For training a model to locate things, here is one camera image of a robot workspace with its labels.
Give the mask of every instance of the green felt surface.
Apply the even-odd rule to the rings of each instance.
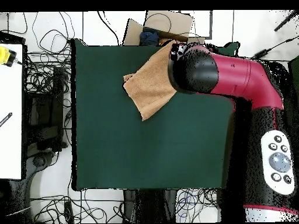
[[[159,47],[75,45],[77,189],[221,187],[228,99],[176,93],[141,121],[123,76]]]

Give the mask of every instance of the directional pad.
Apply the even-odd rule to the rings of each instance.
[[[269,158],[269,163],[272,168],[278,172],[285,173],[290,170],[290,159],[282,153],[274,153]]]

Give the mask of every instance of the black border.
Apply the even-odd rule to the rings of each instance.
[[[72,183],[71,188],[77,189],[77,112],[76,112],[76,45],[75,39],[69,40],[71,45],[71,111],[72,111]]]

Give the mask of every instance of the cardboard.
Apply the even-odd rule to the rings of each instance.
[[[127,30],[123,41],[124,46],[138,46],[140,43],[140,34],[143,27],[135,20],[129,19],[127,22]]]
[[[175,39],[180,42],[189,42],[188,32],[190,32],[192,23],[193,18],[190,15],[166,10],[149,10],[145,16],[144,25],[141,25],[132,19],[128,20],[123,45],[138,46],[140,44],[140,34],[143,31],[143,27],[159,30],[159,36],[161,39]],[[199,37],[199,40],[200,43],[204,42],[204,38],[202,37]]]

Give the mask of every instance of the tan towel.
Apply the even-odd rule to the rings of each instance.
[[[137,106],[142,120],[147,120],[164,106],[176,90],[168,79],[168,59],[171,41],[157,51],[134,74],[124,76],[124,89]]]

